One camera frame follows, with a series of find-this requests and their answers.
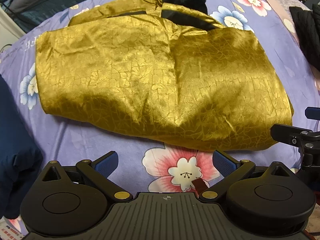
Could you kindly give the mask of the gold satin jacket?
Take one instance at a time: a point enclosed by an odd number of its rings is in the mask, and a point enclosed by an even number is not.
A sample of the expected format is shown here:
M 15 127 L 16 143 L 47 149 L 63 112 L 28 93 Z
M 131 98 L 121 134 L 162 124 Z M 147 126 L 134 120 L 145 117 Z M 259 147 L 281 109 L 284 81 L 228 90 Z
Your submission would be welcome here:
M 264 150 L 293 107 L 250 30 L 168 0 L 115 0 L 36 41 L 47 114 L 201 151 Z

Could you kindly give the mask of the dark navy pillow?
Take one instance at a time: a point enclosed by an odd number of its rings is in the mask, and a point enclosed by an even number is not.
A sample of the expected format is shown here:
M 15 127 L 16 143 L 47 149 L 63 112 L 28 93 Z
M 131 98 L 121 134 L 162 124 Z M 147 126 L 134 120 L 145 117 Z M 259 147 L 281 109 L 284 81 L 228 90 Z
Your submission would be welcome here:
M 12 93 L 1 79 L 1 217 L 15 219 L 36 180 L 43 156 L 18 113 Z

